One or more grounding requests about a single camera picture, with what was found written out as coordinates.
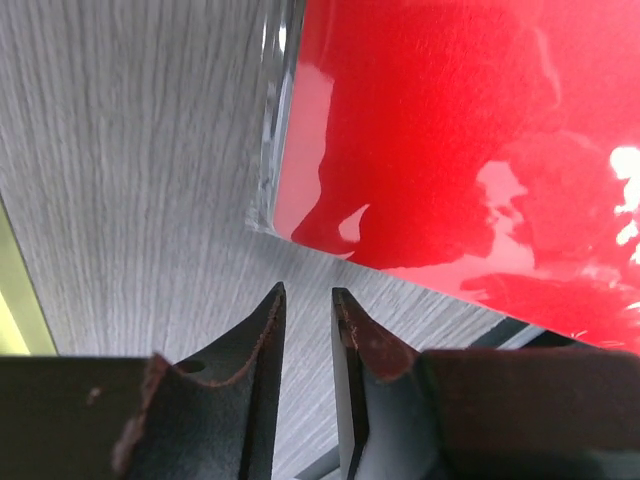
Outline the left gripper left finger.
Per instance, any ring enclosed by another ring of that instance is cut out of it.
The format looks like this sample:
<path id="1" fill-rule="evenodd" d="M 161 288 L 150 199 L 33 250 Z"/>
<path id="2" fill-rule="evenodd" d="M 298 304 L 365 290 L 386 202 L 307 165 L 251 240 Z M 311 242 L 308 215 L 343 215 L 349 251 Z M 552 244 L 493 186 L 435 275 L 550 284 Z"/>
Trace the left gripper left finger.
<path id="1" fill-rule="evenodd" d="M 267 479 L 286 326 L 277 283 L 243 321 L 171 363 L 5 356 L 5 479 Z"/>

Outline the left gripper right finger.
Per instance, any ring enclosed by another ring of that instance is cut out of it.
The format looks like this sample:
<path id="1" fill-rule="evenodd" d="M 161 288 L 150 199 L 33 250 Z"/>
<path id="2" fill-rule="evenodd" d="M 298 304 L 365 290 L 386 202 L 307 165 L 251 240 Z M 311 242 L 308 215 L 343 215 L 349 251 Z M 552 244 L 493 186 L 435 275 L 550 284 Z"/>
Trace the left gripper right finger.
<path id="1" fill-rule="evenodd" d="M 332 292 L 346 479 L 635 479 L 639 359 L 594 348 L 417 351 Z"/>

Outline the green metal drawer cabinet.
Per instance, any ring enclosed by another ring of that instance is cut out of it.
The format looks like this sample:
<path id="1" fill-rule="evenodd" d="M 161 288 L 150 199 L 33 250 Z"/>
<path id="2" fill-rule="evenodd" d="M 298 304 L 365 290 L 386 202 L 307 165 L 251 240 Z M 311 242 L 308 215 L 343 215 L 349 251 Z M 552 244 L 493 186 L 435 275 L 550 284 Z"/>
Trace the green metal drawer cabinet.
<path id="1" fill-rule="evenodd" d="M 58 355 L 4 202 L 1 202 L 1 354 Z"/>

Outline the red A4 folder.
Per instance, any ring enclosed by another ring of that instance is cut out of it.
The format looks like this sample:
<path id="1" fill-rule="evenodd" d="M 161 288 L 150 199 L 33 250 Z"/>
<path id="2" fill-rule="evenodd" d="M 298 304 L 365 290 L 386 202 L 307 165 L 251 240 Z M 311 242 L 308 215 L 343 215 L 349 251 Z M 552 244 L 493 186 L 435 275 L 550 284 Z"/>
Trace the red A4 folder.
<path id="1" fill-rule="evenodd" d="M 639 349 L 635 1 L 269 1 L 248 221 Z"/>

